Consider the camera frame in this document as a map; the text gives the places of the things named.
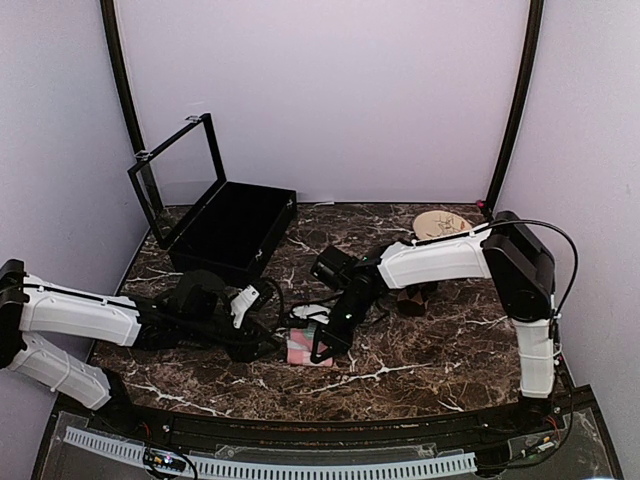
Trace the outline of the pink teal patterned sock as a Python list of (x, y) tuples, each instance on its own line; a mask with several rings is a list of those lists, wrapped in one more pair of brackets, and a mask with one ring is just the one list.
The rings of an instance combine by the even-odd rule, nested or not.
[(314, 364), (311, 361), (311, 351), (313, 337), (317, 325), (311, 324), (306, 328), (292, 328), (287, 335), (287, 355), (286, 360), (290, 365), (327, 367), (333, 366), (333, 359), (329, 358), (320, 363)]

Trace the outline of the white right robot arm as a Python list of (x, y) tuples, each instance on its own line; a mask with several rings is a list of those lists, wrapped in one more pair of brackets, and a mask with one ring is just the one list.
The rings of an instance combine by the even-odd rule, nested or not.
[(555, 383), (557, 324), (567, 300), (556, 294), (551, 251), (532, 232), (539, 220), (502, 211), (488, 223), (430, 240), (397, 241), (362, 257), (330, 245), (311, 273), (339, 296), (328, 321), (316, 328), (310, 360), (319, 364), (351, 348), (354, 331), (387, 291), (471, 278), (490, 279), (504, 313), (516, 329), (520, 392), (526, 399), (510, 413), (521, 434), (534, 432), (549, 416), (546, 402)]

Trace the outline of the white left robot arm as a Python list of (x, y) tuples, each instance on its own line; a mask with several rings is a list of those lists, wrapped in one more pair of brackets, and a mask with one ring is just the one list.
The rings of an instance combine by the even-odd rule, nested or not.
[(141, 427), (118, 374), (78, 360), (44, 338), (44, 333), (110, 342), (157, 351), (191, 344), (221, 345), (237, 361), (252, 361), (262, 345), (276, 346), (275, 330), (252, 314), (283, 293), (268, 277), (232, 291), (216, 274), (182, 274), (171, 289), (154, 298), (102, 296), (68, 289), (25, 270), (10, 259), (1, 267), (1, 366), (101, 412), (120, 436)]

